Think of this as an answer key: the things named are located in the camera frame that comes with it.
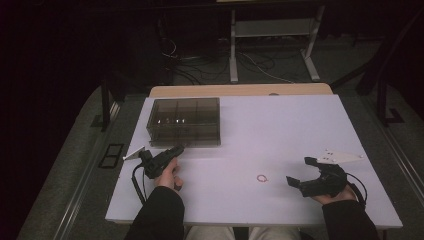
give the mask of person's hand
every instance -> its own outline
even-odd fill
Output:
[[[312,199],[321,203],[322,205],[337,202],[337,201],[343,201],[343,200],[357,201],[356,195],[353,192],[352,188],[349,187],[349,185],[346,185],[343,191],[333,198],[330,195],[321,195],[321,196],[312,197]]]
[[[177,176],[179,169],[180,166],[178,166],[177,158],[173,158],[168,166],[162,171],[162,175],[155,178],[155,186],[168,187],[178,192],[184,184],[183,180]]]

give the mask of white table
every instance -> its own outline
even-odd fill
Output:
[[[164,150],[148,143],[146,124],[153,100],[144,103],[129,153],[141,146],[153,155]],[[223,96],[220,102],[221,146],[186,148],[179,157],[179,175],[185,181],[180,193],[186,206],[185,224],[323,224],[320,205],[289,187],[286,176],[316,179],[318,169],[305,165],[304,157],[319,157],[331,149],[365,156],[341,167],[367,187],[367,213],[378,228],[402,226],[337,95]],[[107,220],[131,223],[141,208],[131,182],[139,163],[139,159],[124,162]],[[269,181],[259,182],[260,174]],[[145,181],[149,194],[153,182],[147,177]]]

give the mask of clear plastic box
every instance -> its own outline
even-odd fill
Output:
[[[156,99],[147,130],[152,147],[219,146],[219,98]]]

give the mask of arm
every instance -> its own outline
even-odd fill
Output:
[[[174,186],[183,182],[175,176],[174,158],[155,179],[156,188],[134,219],[125,239],[183,239],[184,204]]]
[[[374,223],[356,200],[349,186],[334,198],[317,196],[323,204],[327,232],[330,240],[378,240]]]

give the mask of beige pants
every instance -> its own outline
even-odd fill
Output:
[[[186,240],[235,240],[232,227],[193,226],[187,228]],[[295,227],[250,227],[249,240],[300,240]]]

